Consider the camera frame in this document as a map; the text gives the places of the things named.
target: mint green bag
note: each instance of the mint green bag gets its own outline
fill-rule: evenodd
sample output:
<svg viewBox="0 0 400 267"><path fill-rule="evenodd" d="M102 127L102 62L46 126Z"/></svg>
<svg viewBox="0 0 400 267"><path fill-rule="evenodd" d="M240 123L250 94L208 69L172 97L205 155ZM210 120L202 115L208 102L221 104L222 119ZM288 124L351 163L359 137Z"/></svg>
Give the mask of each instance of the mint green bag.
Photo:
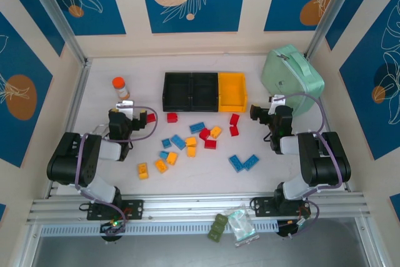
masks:
<svg viewBox="0 0 400 267"><path fill-rule="evenodd" d="M272 50L264 65L261 82L271 95L289 95L305 92L320 97L325 83L318 72L304 56L293 46ZM307 112L314 101L305 96L294 96L286 100L286 105L293 108L293 116Z"/></svg>

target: yellow tray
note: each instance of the yellow tray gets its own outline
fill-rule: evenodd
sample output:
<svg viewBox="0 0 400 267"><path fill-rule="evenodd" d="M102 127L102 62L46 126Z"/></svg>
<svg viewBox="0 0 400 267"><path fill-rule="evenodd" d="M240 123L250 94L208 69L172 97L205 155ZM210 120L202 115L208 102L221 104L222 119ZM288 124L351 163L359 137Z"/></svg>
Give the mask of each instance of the yellow tray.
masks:
<svg viewBox="0 0 400 267"><path fill-rule="evenodd" d="M248 93L244 73L218 73L218 111L246 112Z"/></svg>

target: orange bottle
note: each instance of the orange bottle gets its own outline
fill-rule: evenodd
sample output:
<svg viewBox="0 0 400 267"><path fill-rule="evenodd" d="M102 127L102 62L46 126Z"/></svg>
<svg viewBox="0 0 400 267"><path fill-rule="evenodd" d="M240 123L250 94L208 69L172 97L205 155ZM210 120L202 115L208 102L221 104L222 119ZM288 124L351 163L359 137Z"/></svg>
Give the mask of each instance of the orange bottle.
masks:
<svg viewBox="0 0 400 267"><path fill-rule="evenodd" d="M112 81L112 85L114 86L115 91L118 94L118 97L121 100L127 100L129 97L131 97L126 85L125 85L125 80L122 77L117 77L114 78Z"/></svg>

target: clear plastic bag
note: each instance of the clear plastic bag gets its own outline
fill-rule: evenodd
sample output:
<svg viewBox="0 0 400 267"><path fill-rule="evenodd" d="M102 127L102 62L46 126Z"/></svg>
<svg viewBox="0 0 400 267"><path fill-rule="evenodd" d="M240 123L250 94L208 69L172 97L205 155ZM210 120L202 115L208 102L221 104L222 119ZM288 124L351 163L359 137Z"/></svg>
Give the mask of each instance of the clear plastic bag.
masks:
<svg viewBox="0 0 400 267"><path fill-rule="evenodd" d="M238 208L227 210L226 216L235 235L237 247L260 238L244 204Z"/></svg>

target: red lego brick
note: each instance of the red lego brick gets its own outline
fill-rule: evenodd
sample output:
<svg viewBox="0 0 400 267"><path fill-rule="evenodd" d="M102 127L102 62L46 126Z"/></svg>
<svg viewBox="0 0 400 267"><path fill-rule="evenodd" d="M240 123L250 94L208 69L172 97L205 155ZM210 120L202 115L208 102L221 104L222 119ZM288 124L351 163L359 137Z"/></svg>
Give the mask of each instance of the red lego brick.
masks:
<svg viewBox="0 0 400 267"><path fill-rule="evenodd" d="M216 140L206 140L206 142L204 143L204 148L216 149L217 148L217 141Z"/></svg>
<svg viewBox="0 0 400 267"><path fill-rule="evenodd" d="M199 134L200 139L207 140L210 137L210 130L207 128L203 128Z"/></svg>
<svg viewBox="0 0 400 267"><path fill-rule="evenodd" d="M231 126L229 128L232 137L239 136L239 130L237 128L238 128L237 126Z"/></svg>
<svg viewBox="0 0 400 267"><path fill-rule="evenodd" d="M240 116L238 114L232 114L231 121L229 122L229 124L233 126L238 125L239 117Z"/></svg>
<svg viewBox="0 0 400 267"><path fill-rule="evenodd" d="M176 113L168 113L167 114L167 122L168 123L175 123L178 121Z"/></svg>
<svg viewBox="0 0 400 267"><path fill-rule="evenodd" d="M150 115L148 115L147 118L148 118L148 119L147 119L147 123L155 122L155 120L156 120L156 115L150 114Z"/></svg>

